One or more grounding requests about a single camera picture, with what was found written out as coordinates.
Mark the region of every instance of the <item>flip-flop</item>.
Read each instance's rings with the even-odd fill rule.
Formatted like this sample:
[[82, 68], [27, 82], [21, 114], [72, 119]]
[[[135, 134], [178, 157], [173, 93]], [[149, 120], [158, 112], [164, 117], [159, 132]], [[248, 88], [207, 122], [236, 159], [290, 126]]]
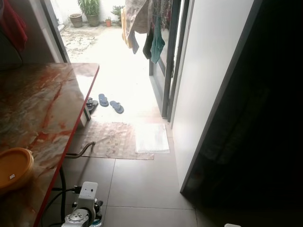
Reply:
[[124, 108], [123, 108], [123, 106], [121, 106], [120, 103], [117, 103], [117, 102], [115, 102], [115, 101], [110, 101], [109, 103], [110, 103], [110, 105], [115, 109], [115, 111], [116, 111], [118, 114], [121, 114], [121, 113], [124, 112]]
[[91, 102], [86, 103], [86, 106], [87, 106], [87, 109], [89, 110], [89, 113], [91, 114], [92, 112], [94, 112], [94, 110], [98, 106], [98, 101], [92, 100]]
[[107, 100], [107, 98], [105, 97], [104, 94], [99, 94], [99, 102], [100, 102], [100, 105], [103, 106], [103, 107], [108, 106], [108, 100]]

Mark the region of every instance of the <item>plant pot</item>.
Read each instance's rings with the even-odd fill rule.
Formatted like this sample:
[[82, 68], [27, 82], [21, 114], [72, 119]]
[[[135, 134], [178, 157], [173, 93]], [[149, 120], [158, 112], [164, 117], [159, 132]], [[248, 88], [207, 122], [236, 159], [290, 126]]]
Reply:
[[111, 20], [105, 20], [106, 27], [111, 27], [112, 26], [112, 21]]
[[80, 13], [71, 14], [70, 20], [74, 27], [82, 27], [82, 15]]
[[87, 20], [89, 21], [89, 25], [91, 27], [96, 27], [99, 25], [99, 15], [88, 16], [86, 15]]

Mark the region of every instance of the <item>green towel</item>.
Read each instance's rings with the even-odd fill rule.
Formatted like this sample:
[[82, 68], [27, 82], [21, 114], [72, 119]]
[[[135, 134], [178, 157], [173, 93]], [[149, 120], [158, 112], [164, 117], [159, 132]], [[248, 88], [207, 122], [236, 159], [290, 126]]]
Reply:
[[158, 62], [164, 45], [165, 42], [161, 36], [161, 18], [157, 17], [155, 23], [155, 30], [153, 33], [153, 41], [151, 44], [151, 61], [153, 63], [156, 64]]

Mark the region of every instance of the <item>concrete ground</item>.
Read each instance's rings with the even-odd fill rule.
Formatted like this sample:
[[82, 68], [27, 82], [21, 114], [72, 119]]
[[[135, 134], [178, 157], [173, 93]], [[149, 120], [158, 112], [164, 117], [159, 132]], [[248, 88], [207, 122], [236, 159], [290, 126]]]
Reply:
[[104, 93], [109, 101], [120, 102], [125, 109], [123, 114], [117, 114], [111, 106], [98, 106], [92, 116], [106, 121], [163, 121], [149, 80], [149, 62], [142, 52], [146, 34], [136, 33], [140, 46], [136, 54], [124, 43], [119, 25], [70, 25], [61, 31], [61, 36], [71, 62], [100, 65], [90, 96], [98, 100], [98, 94]]

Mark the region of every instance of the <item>red fabric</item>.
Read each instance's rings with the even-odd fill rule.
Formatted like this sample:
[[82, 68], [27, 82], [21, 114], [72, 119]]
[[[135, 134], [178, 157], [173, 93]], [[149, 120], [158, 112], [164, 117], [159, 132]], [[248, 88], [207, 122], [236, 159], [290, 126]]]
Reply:
[[25, 42], [27, 41], [27, 35], [25, 33], [26, 25], [10, 6], [8, 0], [4, 0], [4, 11], [0, 26], [15, 48], [18, 51], [24, 50]]

